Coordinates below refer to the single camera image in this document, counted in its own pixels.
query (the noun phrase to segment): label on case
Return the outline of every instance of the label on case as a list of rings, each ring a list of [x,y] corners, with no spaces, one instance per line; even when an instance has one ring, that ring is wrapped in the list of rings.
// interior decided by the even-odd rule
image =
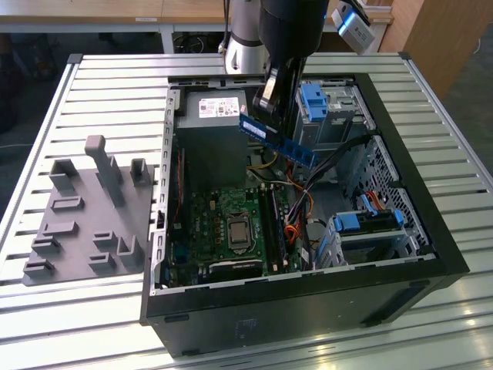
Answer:
[[[239,117],[238,98],[212,98],[199,101],[199,118]]]

